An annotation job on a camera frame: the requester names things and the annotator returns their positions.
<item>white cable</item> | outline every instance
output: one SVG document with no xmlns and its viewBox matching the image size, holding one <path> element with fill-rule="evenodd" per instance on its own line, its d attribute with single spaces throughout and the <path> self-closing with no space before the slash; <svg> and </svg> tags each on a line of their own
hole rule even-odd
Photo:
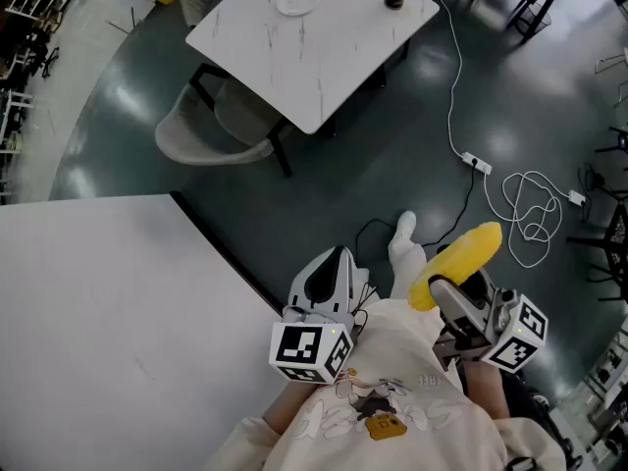
<svg viewBox="0 0 628 471">
<path fill-rule="evenodd" d="M 455 49 L 456 49 L 456 51 L 458 53 L 458 59 L 459 59 L 458 73 L 455 76 L 455 80 L 453 81 L 453 85 L 451 86 L 451 90 L 450 90 L 451 103 L 449 104 L 449 112 L 447 113 L 447 133 L 448 133 L 448 136 L 449 136 L 449 146 L 451 146 L 451 150 L 453 150 L 453 152 L 458 157 L 462 158 L 462 155 L 453 146 L 453 141 L 451 139 L 451 113 L 453 112 L 453 90 L 455 89 L 456 85 L 458 84 L 458 80 L 460 79 L 460 74 L 462 73 L 462 53 L 460 52 L 460 46 L 458 45 L 458 40 L 457 40 L 457 38 L 455 36 L 455 30 L 453 29 L 453 20 L 451 19 L 451 11 L 449 10 L 449 7 L 445 4 L 445 2 L 443 0 L 440 0 L 440 2 L 443 5 L 443 7 L 445 7 L 445 10 L 447 12 L 447 17 L 449 19 L 449 27 L 451 28 L 451 36 L 453 37 L 453 43 L 455 43 Z M 541 178 L 546 180 L 553 187 L 553 189 L 556 190 L 560 195 L 562 195 L 563 197 L 566 197 L 567 199 L 569 198 L 569 195 L 567 195 L 566 193 L 561 192 L 556 187 L 556 185 L 554 185 L 546 176 L 544 176 L 542 173 L 539 173 L 538 171 L 528 171 L 528 172 L 526 172 L 524 174 L 513 173 L 512 175 L 507 177 L 501 183 L 501 191 L 503 193 L 503 196 L 505 197 L 505 199 L 508 202 L 508 204 L 510 204 L 510 206 L 512 207 L 512 218 L 506 218 L 504 216 L 501 216 L 500 213 L 498 213 L 496 211 L 496 209 L 493 207 L 493 204 L 491 204 L 491 199 L 489 198 L 489 191 L 487 190 L 487 175 L 484 174 L 484 193 L 487 196 L 487 201 L 489 201 L 489 206 L 491 206 L 491 209 L 493 210 L 493 212 L 496 214 L 496 216 L 498 218 L 500 218 L 501 220 L 504 220 L 505 222 L 510 223 L 510 232 L 508 234 L 508 249 L 510 250 L 510 254 L 512 255 L 512 257 L 524 269 L 531 269 L 532 267 L 536 267 L 541 262 L 543 262 L 543 260 L 546 259 L 546 257 L 550 253 L 550 239 L 556 234 L 556 232 L 558 232 L 558 229 L 560 228 L 560 224 L 562 222 L 562 208 L 560 206 L 560 200 L 558 200 L 558 198 L 553 193 L 551 193 L 551 190 L 547 186 L 543 186 L 540 183 L 535 182 L 531 178 L 528 178 L 528 175 L 538 175 L 538 176 L 540 176 Z M 519 181 L 519 186 L 517 187 L 517 196 L 516 196 L 516 198 L 514 200 L 514 203 L 513 203 L 510 200 L 510 198 L 508 197 L 508 195 L 506 194 L 505 185 L 508 182 L 508 180 L 510 180 L 511 178 L 514 178 L 514 177 L 520 177 L 520 181 Z M 549 200 L 548 200 L 548 203 L 546 204 L 546 207 L 539 206 L 539 205 L 532 206 L 530 209 L 528 209 L 528 211 L 526 211 L 525 215 L 523 215 L 522 217 L 519 217 L 519 212 L 517 211 L 517 206 L 519 205 L 519 197 L 521 196 L 521 189 L 523 187 L 523 183 L 524 182 L 532 182 L 533 184 L 535 184 L 539 188 L 545 190 L 549 194 Z M 550 234 L 548 232 L 548 230 L 543 226 L 543 223 L 544 223 L 544 221 L 546 219 L 546 214 L 547 213 L 552 213 L 553 211 L 555 211 L 556 207 L 558 208 L 558 223 L 556 224 L 555 229 Z M 536 210 L 536 209 L 541 209 L 543 211 L 543 216 L 541 218 L 541 222 L 540 223 L 530 222 L 528 225 L 526 225 L 522 229 L 521 228 L 521 222 L 523 222 L 523 220 L 525 220 L 525 218 L 530 213 L 532 213 L 534 210 Z M 514 251 L 512 250 L 512 232 L 514 231 L 515 224 L 516 224 L 517 228 L 519 229 L 519 232 L 521 233 L 521 235 L 523 236 L 523 238 L 525 240 L 531 240 L 531 241 L 535 241 L 535 242 L 542 242 L 542 243 L 545 243 L 548 246 L 548 248 L 546 249 L 545 254 L 538 261 L 533 263 L 532 265 L 524 264 L 521 260 L 519 260 L 517 255 L 515 255 Z M 528 235 L 528 229 L 530 229 L 530 228 L 536 228 L 536 229 L 534 230 L 533 234 Z"/>
<path fill-rule="evenodd" d="M 458 40 L 455 37 L 455 31 L 453 30 L 453 21 L 451 20 L 451 12 L 449 11 L 449 7 L 445 5 L 445 2 L 443 0 L 440 1 L 447 11 L 447 15 L 449 17 L 449 27 L 451 28 L 451 35 L 453 36 L 453 43 L 455 43 L 455 48 L 458 51 L 458 59 L 460 60 L 458 64 L 458 73 L 455 76 L 455 80 L 453 81 L 453 84 L 451 85 L 451 90 L 449 91 L 451 96 L 451 102 L 449 103 L 449 112 L 447 113 L 447 133 L 449 134 L 449 146 L 451 147 L 451 150 L 453 150 L 453 153 L 455 153 L 458 157 L 460 157 L 460 159 L 462 159 L 462 154 L 453 147 L 453 141 L 451 140 L 451 112 L 453 112 L 453 90 L 458 84 L 458 79 L 460 79 L 460 74 L 462 73 L 462 53 L 460 52 L 460 47 L 458 47 Z"/>
</svg>

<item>white board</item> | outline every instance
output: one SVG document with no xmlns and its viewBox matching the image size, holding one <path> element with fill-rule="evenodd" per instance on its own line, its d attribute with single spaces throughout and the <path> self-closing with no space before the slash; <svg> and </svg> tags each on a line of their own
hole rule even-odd
<svg viewBox="0 0 628 471">
<path fill-rule="evenodd" d="M 278 315 L 168 195 L 0 207 L 0 466 L 200 469 L 283 385 Z"/>
</svg>

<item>marble table top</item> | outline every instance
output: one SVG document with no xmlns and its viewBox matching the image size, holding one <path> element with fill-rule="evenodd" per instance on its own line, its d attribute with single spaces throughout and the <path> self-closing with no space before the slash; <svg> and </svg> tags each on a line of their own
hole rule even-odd
<svg viewBox="0 0 628 471">
<path fill-rule="evenodd" d="M 384 0 L 320 0 L 288 17 L 276 2 L 223 0 L 186 41 L 306 133 L 439 10 L 432 0 L 405 0 L 400 10 Z"/>
</svg>

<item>reflective floor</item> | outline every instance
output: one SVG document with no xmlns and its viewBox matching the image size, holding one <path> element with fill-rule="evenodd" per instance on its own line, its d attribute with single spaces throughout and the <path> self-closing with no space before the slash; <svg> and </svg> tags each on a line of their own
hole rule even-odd
<svg viewBox="0 0 628 471">
<path fill-rule="evenodd" d="M 504 31 L 518 0 L 464 1 L 452 6 L 464 58 L 452 116 L 453 140 L 494 166 L 488 190 L 500 196 L 511 173 L 537 170 L 560 189 L 579 189 L 577 170 L 592 162 L 615 187 L 623 186 L 623 154 L 593 150 L 614 144 L 609 124 L 625 121 L 612 104 L 628 69 L 594 75 L 599 58 L 620 53 L 628 23 L 611 0 L 556 0 L 552 25 L 518 47 Z M 157 9 L 125 41 L 78 119 L 51 198 L 161 193 L 181 190 L 235 255 L 279 298 L 311 258 L 335 244 L 354 249 L 372 218 L 393 222 L 400 211 L 418 217 L 414 240 L 437 240 L 452 225 L 471 181 L 470 168 L 451 152 L 446 135 L 449 88 L 457 55 L 445 12 L 412 41 L 405 62 L 387 64 L 388 86 L 354 94 L 338 112 L 338 136 L 295 135 L 286 142 L 294 176 L 276 160 L 232 167 L 191 168 L 162 156 L 154 128 L 168 112 L 201 57 L 184 43 L 178 6 Z M 217 124 L 207 137 L 228 138 Z M 525 192 L 522 204 L 544 197 Z M 627 314 L 623 302 L 597 302 L 618 293 L 613 283 L 585 279 L 588 248 L 567 236 L 603 232 L 612 200 L 594 195 L 591 225 L 564 201 L 560 230 L 548 258 L 522 269 L 504 247 L 488 269 L 499 286 L 515 287 L 549 316 L 549 344 L 527 368 L 530 383 L 553 399 L 565 397 L 594 363 Z M 445 241 L 494 216 L 476 183 L 468 210 Z M 503 225 L 507 234 L 508 225 Z M 360 239 L 361 265 L 372 269 L 381 294 L 392 285 L 386 261 L 390 232 L 372 226 Z M 544 247 L 513 242 L 533 261 Z M 433 256 L 436 247 L 428 248 Z M 221 305 L 208 295 L 208 304 Z"/>
</svg>

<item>white sweatshirt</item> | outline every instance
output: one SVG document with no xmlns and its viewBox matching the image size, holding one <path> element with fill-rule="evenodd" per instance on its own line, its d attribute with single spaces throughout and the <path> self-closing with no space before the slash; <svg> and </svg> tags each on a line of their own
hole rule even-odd
<svg viewBox="0 0 628 471">
<path fill-rule="evenodd" d="M 538 424 L 492 420 L 462 393 L 455 370 L 443 370 L 432 351 L 444 325 L 438 308 L 381 300 L 367 311 L 337 382 L 314 392 L 282 437 L 262 419 L 245 419 L 206 471 L 502 471 L 517 456 L 565 469 Z"/>
</svg>

